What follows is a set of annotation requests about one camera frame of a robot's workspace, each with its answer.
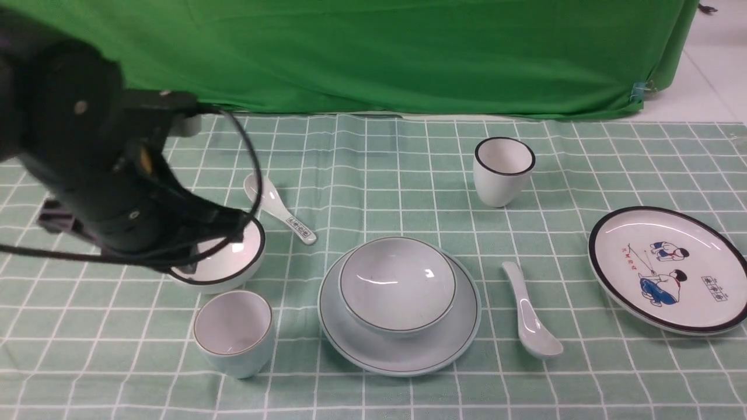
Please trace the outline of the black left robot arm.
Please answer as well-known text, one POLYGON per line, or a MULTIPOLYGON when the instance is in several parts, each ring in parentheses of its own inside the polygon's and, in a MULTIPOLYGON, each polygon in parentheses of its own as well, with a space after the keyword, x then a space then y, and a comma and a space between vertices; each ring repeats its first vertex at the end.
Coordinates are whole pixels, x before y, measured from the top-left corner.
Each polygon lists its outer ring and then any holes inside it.
POLYGON ((241 242, 258 207, 195 195, 162 153, 168 136, 220 111, 187 92, 128 89, 95 46, 2 7, 2 160, 17 159, 53 195, 37 216, 43 229, 100 254, 2 252, 167 273, 241 242))

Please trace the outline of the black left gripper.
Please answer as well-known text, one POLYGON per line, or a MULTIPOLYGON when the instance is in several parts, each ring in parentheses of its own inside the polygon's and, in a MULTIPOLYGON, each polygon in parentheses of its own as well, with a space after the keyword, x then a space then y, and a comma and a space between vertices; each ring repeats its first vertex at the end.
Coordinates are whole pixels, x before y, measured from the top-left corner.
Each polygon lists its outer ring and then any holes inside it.
POLYGON ((187 92, 38 88, 36 178, 53 198, 37 223, 100 254, 37 255, 168 272, 240 241, 248 213, 183 187, 162 153, 174 128, 220 111, 187 92))

